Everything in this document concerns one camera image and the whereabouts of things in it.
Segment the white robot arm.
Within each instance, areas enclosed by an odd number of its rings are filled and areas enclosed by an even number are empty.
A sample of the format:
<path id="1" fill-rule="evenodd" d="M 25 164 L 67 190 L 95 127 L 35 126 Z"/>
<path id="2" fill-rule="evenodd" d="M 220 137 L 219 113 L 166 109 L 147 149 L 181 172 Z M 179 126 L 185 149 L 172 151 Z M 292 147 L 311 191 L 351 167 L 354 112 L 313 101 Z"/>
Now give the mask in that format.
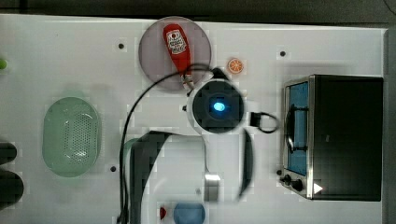
<path id="1" fill-rule="evenodd" d="M 195 135 L 149 131 L 131 147 L 128 224 L 214 224 L 215 210 L 239 203 L 253 177 L 253 144 L 242 92 L 214 78 L 191 92 Z"/>

